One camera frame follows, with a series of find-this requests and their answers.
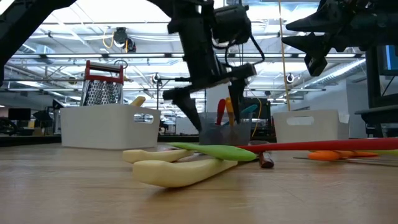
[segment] workbench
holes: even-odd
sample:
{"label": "workbench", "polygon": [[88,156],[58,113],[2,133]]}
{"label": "workbench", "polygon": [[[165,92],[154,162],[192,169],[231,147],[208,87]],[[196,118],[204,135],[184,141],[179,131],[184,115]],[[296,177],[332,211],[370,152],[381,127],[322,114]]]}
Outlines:
{"label": "workbench", "polygon": [[136,182],[121,151],[0,148],[0,223],[396,223],[398,168],[273,153],[184,189]]}

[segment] yellow tongs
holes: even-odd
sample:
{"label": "yellow tongs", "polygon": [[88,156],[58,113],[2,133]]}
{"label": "yellow tongs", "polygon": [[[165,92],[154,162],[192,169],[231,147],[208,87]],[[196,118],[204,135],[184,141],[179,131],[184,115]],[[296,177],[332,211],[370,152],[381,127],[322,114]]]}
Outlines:
{"label": "yellow tongs", "polygon": [[123,152],[123,160],[133,164],[132,174],[136,180],[160,187],[192,185],[238,164],[237,161],[221,159],[175,162],[193,154],[194,151],[185,149],[161,152],[128,150]]}

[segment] orange utensil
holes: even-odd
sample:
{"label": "orange utensil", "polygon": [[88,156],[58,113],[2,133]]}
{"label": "orange utensil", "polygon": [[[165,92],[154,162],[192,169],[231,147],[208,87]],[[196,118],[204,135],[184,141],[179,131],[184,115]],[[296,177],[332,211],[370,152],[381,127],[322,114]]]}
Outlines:
{"label": "orange utensil", "polygon": [[354,151],[316,151],[308,155],[309,159],[318,161],[335,161],[339,159],[349,159],[358,157],[376,157],[378,154],[371,152]]}
{"label": "orange utensil", "polygon": [[230,97],[226,98],[225,104],[226,104],[226,112],[228,113],[228,118],[229,118],[229,125],[234,126],[235,123],[234,108],[232,107],[232,101]]}

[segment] white plastic bin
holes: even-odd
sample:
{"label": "white plastic bin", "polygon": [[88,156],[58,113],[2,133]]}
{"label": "white plastic bin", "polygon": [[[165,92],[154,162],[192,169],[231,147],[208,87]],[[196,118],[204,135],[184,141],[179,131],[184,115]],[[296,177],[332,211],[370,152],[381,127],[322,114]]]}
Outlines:
{"label": "white plastic bin", "polygon": [[307,110],[274,114],[278,143],[344,140],[349,138],[348,115],[337,110]]}
{"label": "white plastic bin", "polygon": [[[135,121],[135,114],[149,114],[153,119]],[[62,108],[62,146],[119,150],[155,147],[159,123],[160,111],[133,105]]]}

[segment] gray cup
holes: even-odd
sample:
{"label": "gray cup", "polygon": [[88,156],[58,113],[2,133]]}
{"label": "gray cup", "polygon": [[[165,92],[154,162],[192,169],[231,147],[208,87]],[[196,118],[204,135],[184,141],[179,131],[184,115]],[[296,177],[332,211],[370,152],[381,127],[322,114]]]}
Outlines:
{"label": "gray cup", "polygon": [[216,125],[217,113],[200,113],[202,131],[199,133],[201,145],[247,146],[251,135],[252,113],[242,114],[240,124],[226,125],[228,114],[225,113],[221,126]]}

